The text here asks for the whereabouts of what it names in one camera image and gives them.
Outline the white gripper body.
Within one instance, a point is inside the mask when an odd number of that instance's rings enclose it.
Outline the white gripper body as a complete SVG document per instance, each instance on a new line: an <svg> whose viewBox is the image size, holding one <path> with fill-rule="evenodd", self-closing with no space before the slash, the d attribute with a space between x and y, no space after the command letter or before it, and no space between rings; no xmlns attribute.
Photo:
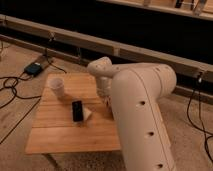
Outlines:
<svg viewBox="0 0 213 171"><path fill-rule="evenodd" d="M102 102L106 106L111 105L110 90L111 90L111 81L109 78L100 77L96 80L97 85L97 94L102 99Z"/></svg>

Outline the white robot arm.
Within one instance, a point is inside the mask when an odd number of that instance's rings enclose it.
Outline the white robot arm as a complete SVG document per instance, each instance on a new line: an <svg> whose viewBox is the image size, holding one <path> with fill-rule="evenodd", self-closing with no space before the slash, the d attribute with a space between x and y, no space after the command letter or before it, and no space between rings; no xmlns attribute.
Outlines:
<svg viewBox="0 0 213 171"><path fill-rule="evenodd" d="M97 94L109 98L127 171L177 171L157 100L177 82L174 70L159 63L92 61L88 72Z"/></svg>

